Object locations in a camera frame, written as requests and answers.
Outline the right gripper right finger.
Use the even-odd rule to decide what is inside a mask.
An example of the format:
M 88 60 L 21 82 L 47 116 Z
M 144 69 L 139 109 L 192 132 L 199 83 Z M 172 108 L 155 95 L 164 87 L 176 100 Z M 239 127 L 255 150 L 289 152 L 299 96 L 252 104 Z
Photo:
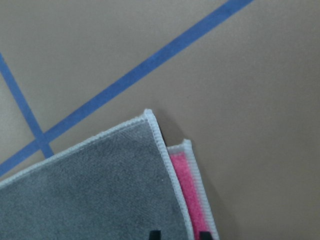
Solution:
M 200 240 L 213 240 L 212 234 L 209 231 L 200 231 L 199 232 Z

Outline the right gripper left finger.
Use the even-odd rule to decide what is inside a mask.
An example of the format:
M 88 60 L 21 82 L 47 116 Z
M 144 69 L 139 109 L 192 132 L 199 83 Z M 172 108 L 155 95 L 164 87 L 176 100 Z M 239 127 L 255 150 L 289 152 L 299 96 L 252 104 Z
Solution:
M 161 240 L 162 235 L 160 230 L 151 230 L 149 232 L 148 240 Z

